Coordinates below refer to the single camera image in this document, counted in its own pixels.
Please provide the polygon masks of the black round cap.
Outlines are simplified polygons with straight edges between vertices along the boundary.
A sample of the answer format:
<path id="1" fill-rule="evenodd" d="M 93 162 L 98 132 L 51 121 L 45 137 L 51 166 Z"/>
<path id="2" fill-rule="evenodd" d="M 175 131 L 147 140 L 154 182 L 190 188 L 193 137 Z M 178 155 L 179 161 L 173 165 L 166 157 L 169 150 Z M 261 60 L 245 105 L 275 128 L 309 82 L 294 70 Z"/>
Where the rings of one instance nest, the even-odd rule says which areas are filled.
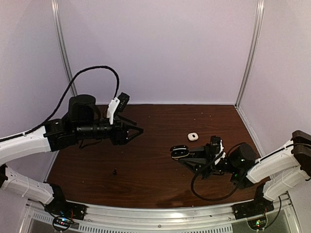
<path id="1" fill-rule="evenodd" d="M 171 158 L 178 160 L 189 155 L 189 147 L 186 145 L 178 145 L 170 148 Z"/>

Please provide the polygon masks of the white earbud charging case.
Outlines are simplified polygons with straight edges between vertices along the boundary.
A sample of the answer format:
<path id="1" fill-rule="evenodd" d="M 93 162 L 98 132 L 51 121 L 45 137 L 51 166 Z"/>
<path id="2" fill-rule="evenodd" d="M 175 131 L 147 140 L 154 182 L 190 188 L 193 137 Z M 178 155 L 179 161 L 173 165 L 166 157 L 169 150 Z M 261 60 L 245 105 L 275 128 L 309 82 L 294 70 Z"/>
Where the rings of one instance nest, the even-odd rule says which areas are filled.
<path id="1" fill-rule="evenodd" d="M 199 136 L 197 133 L 189 133 L 188 134 L 188 140 L 189 141 L 196 141 L 198 140 Z"/>

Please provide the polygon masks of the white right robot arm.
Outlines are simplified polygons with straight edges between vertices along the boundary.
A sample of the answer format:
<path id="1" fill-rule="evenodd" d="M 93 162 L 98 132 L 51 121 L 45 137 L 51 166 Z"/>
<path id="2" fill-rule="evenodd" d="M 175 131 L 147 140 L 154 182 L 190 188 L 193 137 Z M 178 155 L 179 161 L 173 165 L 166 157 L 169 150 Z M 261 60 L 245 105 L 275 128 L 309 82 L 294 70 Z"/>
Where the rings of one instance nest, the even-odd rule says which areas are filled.
<path id="1" fill-rule="evenodd" d="M 268 206 L 268 201 L 311 179 L 311 136 L 301 130 L 294 131 L 289 141 L 262 158 L 257 158 L 247 143 L 239 143 L 225 152 L 223 141 L 217 136 L 193 149 L 186 145 L 174 146 L 170 153 L 173 160 L 194 173 L 190 189 L 200 199 L 203 197 L 194 190 L 198 176 L 207 179 L 211 175 L 230 173 L 235 188 L 244 189 L 277 174 L 257 189 L 259 196 L 249 203 L 249 210 L 256 215 Z"/>

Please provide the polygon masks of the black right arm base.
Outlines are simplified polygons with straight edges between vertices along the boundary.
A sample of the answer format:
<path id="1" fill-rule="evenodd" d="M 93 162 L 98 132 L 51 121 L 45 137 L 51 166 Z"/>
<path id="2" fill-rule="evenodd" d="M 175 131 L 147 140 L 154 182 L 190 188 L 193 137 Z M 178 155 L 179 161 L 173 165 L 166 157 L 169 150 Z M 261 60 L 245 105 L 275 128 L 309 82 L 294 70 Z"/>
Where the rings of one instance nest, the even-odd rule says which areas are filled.
<path id="1" fill-rule="evenodd" d="M 273 201 L 263 197 L 264 183 L 256 188 L 252 201 L 247 201 L 232 206 L 235 219 L 248 219 L 248 226 L 255 231 L 264 230 L 267 226 L 266 213 L 274 210 Z"/>

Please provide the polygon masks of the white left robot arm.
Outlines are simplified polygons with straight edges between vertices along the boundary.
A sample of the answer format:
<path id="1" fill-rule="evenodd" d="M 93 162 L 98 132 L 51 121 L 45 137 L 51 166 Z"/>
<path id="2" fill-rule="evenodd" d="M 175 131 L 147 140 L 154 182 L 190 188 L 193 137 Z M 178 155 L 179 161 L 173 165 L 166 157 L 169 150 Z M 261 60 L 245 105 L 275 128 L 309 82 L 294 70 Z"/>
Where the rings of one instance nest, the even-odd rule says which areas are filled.
<path id="1" fill-rule="evenodd" d="M 125 145 L 143 134 L 134 121 L 119 116 L 129 101 L 121 93 L 108 105 L 102 117 L 94 96 L 82 94 L 69 99 L 68 112 L 48 120 L 38 129 L 22 132 L 0 140 L 0 188 L 39 201 L 60 216 L 70 211 L 61 187 L 45 184 L 21 175 L 7 166 L 7 162 L 44 152 L 54 152 L 89 140 L 110 139 L 113 145 Z"/>

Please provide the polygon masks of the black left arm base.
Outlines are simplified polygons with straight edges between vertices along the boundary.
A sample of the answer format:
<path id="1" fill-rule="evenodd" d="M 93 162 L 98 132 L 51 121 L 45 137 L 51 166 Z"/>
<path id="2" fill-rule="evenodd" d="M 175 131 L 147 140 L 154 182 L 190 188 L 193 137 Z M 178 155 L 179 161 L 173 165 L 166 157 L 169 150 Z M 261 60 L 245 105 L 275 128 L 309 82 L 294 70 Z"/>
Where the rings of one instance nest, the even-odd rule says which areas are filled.
<path id="1" fill-rule="evenodd" d="M 62 233 L 74 224 L 74 220 L 84 220 L 86 205 L 67 201 L 60 186 L 50 186 L 53 199 L 49 204 L 43 204 L 43 207 L 53 217 L 52 227 Z"/>

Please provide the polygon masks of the aluminium front table rail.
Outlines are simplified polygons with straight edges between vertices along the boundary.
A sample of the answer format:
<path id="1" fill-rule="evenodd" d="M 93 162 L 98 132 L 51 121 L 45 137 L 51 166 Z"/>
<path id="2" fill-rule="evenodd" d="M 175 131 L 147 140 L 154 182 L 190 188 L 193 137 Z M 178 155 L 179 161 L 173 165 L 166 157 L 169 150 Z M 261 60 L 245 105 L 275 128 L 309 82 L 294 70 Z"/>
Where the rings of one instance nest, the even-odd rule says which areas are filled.
<path id="1" fill-rule="evenodd" d="M 281 195 L 281 211 L 264 231 L 249 226 L 261 215 L 235 218 L 232 206 L 244 202 L 168 209 L 84 204 L 84 219 L 75 219 L 64 233 L 302 233 L 289 194 Z M 57 233 L 52 220 L 39 203 L 28 200 L 17 233 Z"/>

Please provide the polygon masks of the left aluminium corner post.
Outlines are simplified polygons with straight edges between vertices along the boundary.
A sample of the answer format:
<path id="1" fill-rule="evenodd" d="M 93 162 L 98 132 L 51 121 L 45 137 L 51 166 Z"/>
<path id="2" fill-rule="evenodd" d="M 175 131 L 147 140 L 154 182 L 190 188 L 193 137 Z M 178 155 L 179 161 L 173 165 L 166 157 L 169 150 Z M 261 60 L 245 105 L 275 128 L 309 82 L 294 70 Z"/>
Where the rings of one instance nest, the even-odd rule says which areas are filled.
<path id="1" fill-rule="evenodd" d="M 51 7 L 52 7 L 52 15 L 53 15 L 53 19 L 54 19 L 56 37 L 57 37 L 58 46 L 60 49 L 61 60 L 63 63 L 65 76 L 66 76 L 68 83 L 70 83 L 70 81 L 73 78 L 73 75 L 72 75 L 72 71 L 71 71 L 71 67 L 70 67 L 70 62 L 69 62 L 69 57 L 68 57 L 68 53 L 67 53 L 67 49 L 66 49 L 64 33 L 63 33 L 63 29 L 62 29 L 59 1 L 58 0 L 51 0 Z"/>

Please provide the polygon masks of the aluminium corner post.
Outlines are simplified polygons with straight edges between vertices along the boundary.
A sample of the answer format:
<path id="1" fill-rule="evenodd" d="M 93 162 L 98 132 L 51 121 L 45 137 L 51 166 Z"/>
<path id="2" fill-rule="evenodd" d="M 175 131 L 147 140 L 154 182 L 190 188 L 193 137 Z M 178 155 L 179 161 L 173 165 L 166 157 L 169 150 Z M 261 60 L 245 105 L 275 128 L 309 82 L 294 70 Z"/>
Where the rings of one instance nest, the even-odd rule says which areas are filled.
<path id="1" fill-rule="evenodd" d="M 66 76 L 68 83 L 70 83 L 70 81 L 73 78 L 73 75 L 72 75 L 72 71 L 71 71 L 71 67 L 70 67 L 70 62 L 69 62 L 69 57 L 68 57 L 68 53 L 67 53 L 67 49 L 66 49 L 64 33 L 63 33 L 63 29 L 62 29 L 59 1 L 58 0 L 51 0 L 51 7 L 52 7 L 52 15 L 53 15 L 53 19 L 54 19 L 56 37 L 57 37 L 58 46 L 60 49 L 61 60 L 63 63 L 65 76 Z"/>
<path id="2" fill-rule="evenodd" d="M 241 105 L 244 93 L 246 91 L 246 86 L 247 86 L 247 83 L 250 77 L 251 69 L 252 69 L 253 62 L 254 62 L 255 55 L 256 55 L 256 49 L 258 47 L 259 38 L 261 34 L 263 18 L 264 18 L 264 10 L 265 10 L 265 1 L 258 0 L 249 53 L 248 53 L 248 57 L 246 60 L 246 65 L 245 65 L 245 69 L 244 69 L 244 73 L 242 77 L 242 83 L 240 85 L 238 96 L 235 102 L 236 109 L 238 109 Z"/>

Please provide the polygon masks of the right aluminium corner post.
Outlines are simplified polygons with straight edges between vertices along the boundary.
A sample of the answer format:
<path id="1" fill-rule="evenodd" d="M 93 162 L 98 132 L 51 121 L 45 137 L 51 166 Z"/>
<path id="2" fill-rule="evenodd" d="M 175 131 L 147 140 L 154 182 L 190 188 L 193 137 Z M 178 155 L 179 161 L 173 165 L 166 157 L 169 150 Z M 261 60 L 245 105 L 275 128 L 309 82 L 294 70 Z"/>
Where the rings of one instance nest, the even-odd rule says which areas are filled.
<path id="1" fill-rule="evenodd" d="M 254 62 L 255 55 L 256 55 L 256 49 L 258 47 L 259 38 L 261 34 L 263 18 L 264 18 L 264 10 L 265 10 L 265 1 L 258 0 L 249 53 L 248 53 L 248 57 L 246 60 L 246 65 L 245 65 L 245 69 L 244 69 L 244 73 L 242 77 L 242 83 L 240 85 L 238 96 L 235 102 L 236 109 L 238 109 L 241 105 L 244 93 L 246 91 L 246 86 L 247 86 L 247 83 L 250 77 L 251 69 L 252 69 L 253 62 Z"/>

